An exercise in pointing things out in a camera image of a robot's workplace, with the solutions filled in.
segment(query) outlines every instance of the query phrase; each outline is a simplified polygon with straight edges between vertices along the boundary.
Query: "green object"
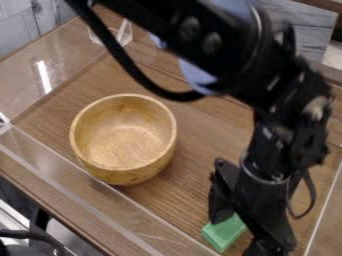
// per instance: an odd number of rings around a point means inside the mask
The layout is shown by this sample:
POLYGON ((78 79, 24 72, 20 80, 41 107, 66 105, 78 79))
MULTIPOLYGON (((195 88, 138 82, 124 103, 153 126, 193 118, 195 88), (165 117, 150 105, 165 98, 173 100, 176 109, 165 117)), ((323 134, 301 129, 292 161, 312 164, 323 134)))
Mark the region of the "green object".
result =
POLYGON ((208 223, 201 229, 201 236, 216 252, 223 253, 244 231, 245 225, 237 214, 233 214, 229 219, 216 225, 208 223))

